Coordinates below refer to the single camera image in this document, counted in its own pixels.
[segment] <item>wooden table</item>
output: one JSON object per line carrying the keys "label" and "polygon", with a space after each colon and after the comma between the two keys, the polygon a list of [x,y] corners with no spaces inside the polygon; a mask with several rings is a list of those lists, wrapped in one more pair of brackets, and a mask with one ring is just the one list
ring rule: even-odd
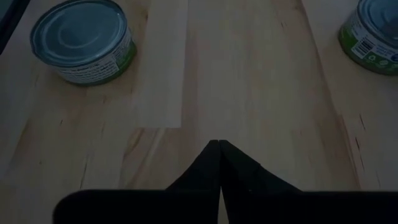
{"label": "wooden table", "polygon": [[299,0],[189,1],[181,128],[136,126],[150,4],[116,2],[139,55],[109,84],[69,85],[31,54],[30,28],[54,1],[32,0],[0,57],[8,223],[49,223],[53,206],[80,189],[164,189],[210,139],[229,140],[302,190],[358,190]]}

